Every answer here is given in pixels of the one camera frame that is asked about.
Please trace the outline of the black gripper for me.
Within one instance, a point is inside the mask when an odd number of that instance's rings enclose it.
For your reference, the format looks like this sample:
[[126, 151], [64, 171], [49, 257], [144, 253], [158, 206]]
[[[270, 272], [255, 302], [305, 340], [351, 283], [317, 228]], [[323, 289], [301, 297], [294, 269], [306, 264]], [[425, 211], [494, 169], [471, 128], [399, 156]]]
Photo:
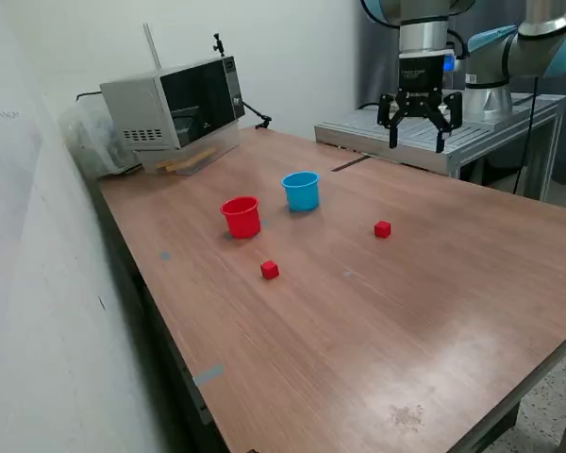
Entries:
[[[399, 85], [397, 94], [384, 93], [378, 103], [377, 123], [389, 131], [389, 147], [398, 144], [398, 127], [408, 117], [409, 101], [427, 101], [426, 116], [438, 130], [436, 152], [441, 153], [447, 136], [463, 124], [461, 92], [442, 97], [443, 66], [445, 55], [429, 55], [399, 59]], [[449, 119], [440, 111], [444, 104]]]

